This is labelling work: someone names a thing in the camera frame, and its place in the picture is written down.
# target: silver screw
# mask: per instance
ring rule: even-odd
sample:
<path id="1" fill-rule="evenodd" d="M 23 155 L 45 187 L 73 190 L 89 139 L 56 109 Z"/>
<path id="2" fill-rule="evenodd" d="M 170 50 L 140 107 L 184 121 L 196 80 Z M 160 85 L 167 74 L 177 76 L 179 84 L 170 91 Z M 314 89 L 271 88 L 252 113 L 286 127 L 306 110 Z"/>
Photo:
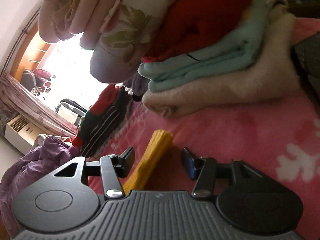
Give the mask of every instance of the silver screw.
<path id="1" fill-rule="evenodd" d="M 119 189 L 110 189 L 106 192 L 106 195 L 110 198 L 121 198 L 123 196 L 123 192 Z"/>
<path id="2" fill-rule="evenodd" d="M 211 196 L 211 192 L 206 189 L 200 189 L 193 193 L 193 195 L 197 198 L 207 198 Z"/>

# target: beige folded blanket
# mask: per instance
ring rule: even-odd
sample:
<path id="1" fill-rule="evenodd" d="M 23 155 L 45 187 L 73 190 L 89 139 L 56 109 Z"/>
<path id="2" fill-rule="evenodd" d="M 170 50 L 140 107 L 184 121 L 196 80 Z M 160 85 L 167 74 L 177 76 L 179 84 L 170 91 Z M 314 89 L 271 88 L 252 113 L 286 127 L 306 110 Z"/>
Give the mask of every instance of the beige folded blanket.
<path id="1" fill-rule="evenodd" d="M 269 14 L 269 28 L 257 62 L 250 68 L 200 78 L 181 87 L 143 96 L 143 104 L 163 116 L 181 116 L 207 106 L 253 103 L 280 98 L 300 88 L 290 59 L 295 16 L 278 5 Z"/>

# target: purple cloth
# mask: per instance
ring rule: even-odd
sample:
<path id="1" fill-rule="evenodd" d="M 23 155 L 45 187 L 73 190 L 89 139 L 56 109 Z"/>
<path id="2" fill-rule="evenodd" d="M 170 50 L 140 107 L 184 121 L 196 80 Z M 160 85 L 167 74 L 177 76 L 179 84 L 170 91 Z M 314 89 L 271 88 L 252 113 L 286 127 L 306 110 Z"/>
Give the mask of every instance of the purple cloth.
<path id="1" fill-rule="evenodd" d="M 70 147 L 57 138 L 47 137 L 42 146 L 31 150 L 5 172 L 0 183 L 0 212 L 3 224 L 11 237 L 20 231 L 12 214 L 14 197 L 79 155 L 79 148 Z"/>

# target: ribbed black surface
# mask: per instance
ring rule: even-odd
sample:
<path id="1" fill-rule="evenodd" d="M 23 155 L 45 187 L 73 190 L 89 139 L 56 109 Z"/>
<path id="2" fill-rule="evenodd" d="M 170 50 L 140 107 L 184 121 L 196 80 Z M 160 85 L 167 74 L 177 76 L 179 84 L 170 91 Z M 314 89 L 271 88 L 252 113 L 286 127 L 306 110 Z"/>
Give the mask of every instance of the ribbed black surface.
<path id="1" fill-rule="evenodd" d="M 187 192 L 133 191 L 109 201 L 99 216 L 73 232 L 41 235 L 22 231 L 15 240 L 301 240 L 294 232 L 253 236 L 228 225 L 212 203 Z"/>

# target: white wall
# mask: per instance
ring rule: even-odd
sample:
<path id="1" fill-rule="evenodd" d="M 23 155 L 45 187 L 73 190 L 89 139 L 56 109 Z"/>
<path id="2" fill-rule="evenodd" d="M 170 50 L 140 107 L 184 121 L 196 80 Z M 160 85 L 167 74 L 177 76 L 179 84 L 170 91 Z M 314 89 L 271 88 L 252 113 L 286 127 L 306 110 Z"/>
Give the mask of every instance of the white wall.
<path id="1" fill-rule="evenodd" d="M 14 41 L 42 0 L 0 0 L 0 71 Z"/>
<path id="2" fill-rule="evenodd" d="M 0 136 L 0 180 L 5 171 L 21 157 L 23 154 Z"/>

